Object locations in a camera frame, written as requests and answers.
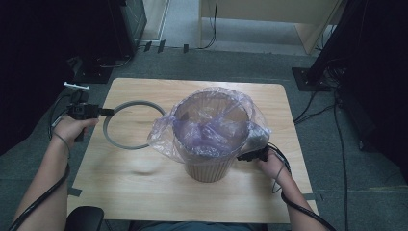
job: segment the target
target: handheld controller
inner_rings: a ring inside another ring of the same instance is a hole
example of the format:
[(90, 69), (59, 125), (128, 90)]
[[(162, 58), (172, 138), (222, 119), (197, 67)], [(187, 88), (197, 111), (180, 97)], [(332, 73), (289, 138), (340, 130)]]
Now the handheld controller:
[[(67, 106), (67, 114), (77, 120), (85, 120), (89, 118), (98, 118), (99, 115), (102, 116), (112, 116), (114, 110), (112, 109), (102, 109), (99, 108), (97, 104), (89, 104), (89, 94), (86, 90), (89, 90), (89, 87), (83, 87), (78, 85), (71, 85), (67, 82), (64, 83), (64, 86), (74, 89), (75, 92), (72, 93), (69, 100), (69, 105)], [(84, 140), (84, 131), (75, 139), (76, 142)]]

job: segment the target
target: human arm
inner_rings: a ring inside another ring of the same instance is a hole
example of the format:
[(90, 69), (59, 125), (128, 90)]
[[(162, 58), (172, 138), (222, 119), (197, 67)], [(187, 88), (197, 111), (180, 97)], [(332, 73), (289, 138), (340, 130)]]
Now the human arm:
[[(69, 149), (73, 147), (75, 138), (84, 128), (94, 126), (97, 122), (97, 119), (75, 120), (70, 116), (63, 116), (54, 129), (38, 172), (21, 200), (14, 220), (64, 176)], [(64, 230), (66, 199), (67, 184), (64, 181), (27, 217), (18, 230)]]
[[(258, 165), (267, 177), (276, 180), (276, 183), (282, 188), (282, 193), (291, 202), (307, 210), (313, 211), (306, 199), (303, 197), (291, 174), (285, 168), (284, 164), (276, 156), (276, 153), (273, 150), (268, 151), (268, 161), (259, 161)], [(291, 206), (288, 206), (288, 213), (293, 231), (326, 230), (325, 227), (315, 219), (310, 218)]]

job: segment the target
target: black chair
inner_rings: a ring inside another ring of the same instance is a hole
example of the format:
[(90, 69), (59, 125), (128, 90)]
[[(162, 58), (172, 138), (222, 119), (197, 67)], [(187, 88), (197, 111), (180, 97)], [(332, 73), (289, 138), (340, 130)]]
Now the black chair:
[(101, 208), (78, 207), (66, 219), (65, 231), (98, 231), (103, 217), (104, 212)]

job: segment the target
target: person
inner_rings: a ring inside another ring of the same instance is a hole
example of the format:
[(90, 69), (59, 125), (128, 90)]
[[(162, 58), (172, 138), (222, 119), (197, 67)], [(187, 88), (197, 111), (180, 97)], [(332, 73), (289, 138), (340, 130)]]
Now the person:
[[(62, 116), (54, 129), (38, 171), (17, 207), (14, 220), (64, 176), (75, 138), (83, 129), (87, 132), (87, 128), (96, 125), (97, 122), (97, 118), (75, 120), (68, 115)], [(18, 230), (64, 230), (66, 210), (65, 181), (24, 220)]]
[[(54, 129), (51, 142), (45, 151), (38, 172), (33, 182), (25, 192), (14, 216), (17, 219), (26, 208), (37, 200), (45, 191), (59, 181), (65, 173), (68, 163), (70, 149), (74, 146), (75, 138), (88, 127), (96, 125), (97, 118), (87, 120), (75, 120), (68, 115), (64, 115)], [(309, 206), (303, 197), (299, 187), (293, 180), (288, 170), (283, 167), (282, 161), (276, 156), (273, 150), (268, 152), (268, 161), (258, 161), (258, 166), (270, 179), (276, 181), (281, 186), (285, 196), (292, 202), (310, 211)], [(64, 230), (67, 209), (67, 184), (66, 181), (47, 198), (35, 211), (29, 215), (21, 224), (18, 230)], [(298, 212), (288, 206), (288, 213), (292, 230), (325, 230), (325, 227), (316, 220)], [(234, 223), (217, 224), (209, 222), (156, 222), (139, 228), (138, 230), (251, 230), (250, 226)]]

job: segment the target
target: metal ring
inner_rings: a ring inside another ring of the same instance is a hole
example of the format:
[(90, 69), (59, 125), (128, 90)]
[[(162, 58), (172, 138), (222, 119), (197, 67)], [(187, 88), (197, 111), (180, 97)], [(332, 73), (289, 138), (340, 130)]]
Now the metal ring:
[[(161, 108), (159, 105), (157, 105), (155, 103), (152, 103), (152, 102), (149, 102), (149, 101), (144, 101), (144, 100), (136, 100), (136, 101), (129, 101), (129, 102), (123, 103), (123, 104), (117, 106), (116, 108), (114, 108), (114, 115), (116, 113), (118, 113), (122, 109), (131, 107), (131, 106), (136, 106), (136, 105), (143, 105), (143, 106), (152, 107), (152, 108), (156, 109), (157, 111), (159, 111), (162, 114), (162, 116), (166, 113), (163, 108)], [(105, 121), (103, 123), (103, 133), (105, 135), (106, 140), (108, 140), (114, 146), (117, 146), (117, 147), (120, 147), (120, 148), (123, 148), (123, 149), (128, 149), (128, 150), (142, 149), (142, 148), (145, 148), (145, 147), (147, 147), (149, 145), (149, 144), (143, 144), (143, 145), (139, 145), (139, 146), (125, 146), (125, 145), (122, 145), (122, 144), (119, 144), (119, 143), (113, 141), (108, 135), (108, 124), (109, 124), (109, 121), (111, 121), (111, 118), (114, 115), (106, 116)]]

